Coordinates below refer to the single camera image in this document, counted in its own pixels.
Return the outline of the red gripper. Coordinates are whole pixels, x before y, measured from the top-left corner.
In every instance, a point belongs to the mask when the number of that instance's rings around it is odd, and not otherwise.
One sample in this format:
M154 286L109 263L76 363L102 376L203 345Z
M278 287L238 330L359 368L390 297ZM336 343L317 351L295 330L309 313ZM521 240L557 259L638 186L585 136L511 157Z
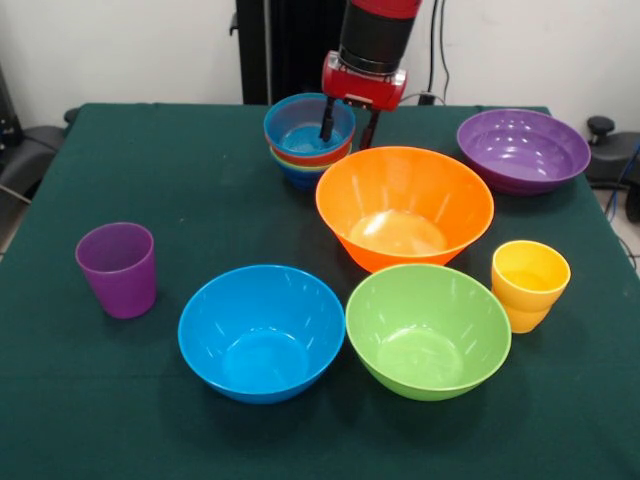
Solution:
M328 142L331 138L335 99L364 104L370 108L370 117L363 129L359 149L369 149L377 128L379 110L391 112L397 108L406 89L407 77L404 69L398 69L390 75L361 73L344 64L337 51L329 51L322 73L322 90L328 98L322 116L320 139Z

